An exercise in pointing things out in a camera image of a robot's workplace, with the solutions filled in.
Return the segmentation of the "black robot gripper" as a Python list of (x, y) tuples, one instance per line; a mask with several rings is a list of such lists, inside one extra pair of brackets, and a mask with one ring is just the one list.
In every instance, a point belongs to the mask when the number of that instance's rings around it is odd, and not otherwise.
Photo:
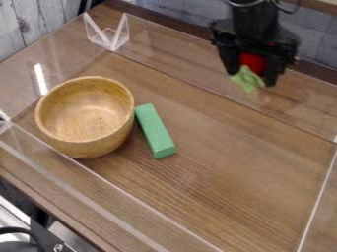
[(229, 75), (239, 71), (239, 54), (253, 53), (266, 58), (263, 80), (266, 87), (277, 84), (287, 64), (295, 61), (298, 39), (278, 23), (262, 29), (261, 25), (235, 26), (230, 19), (210, 23), (210, 43), (215, 46)]

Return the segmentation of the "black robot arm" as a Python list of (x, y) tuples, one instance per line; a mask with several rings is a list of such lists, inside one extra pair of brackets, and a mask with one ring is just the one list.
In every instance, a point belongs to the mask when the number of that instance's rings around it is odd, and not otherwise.
[(231, 16), (210, 23), (210, 43), (217, 48), (226, 73), (243, 66), (274, 87), (286, 67), (295, 63), (299, 45), (295, 34), (279, 24), (279, 0), (226, 0)]

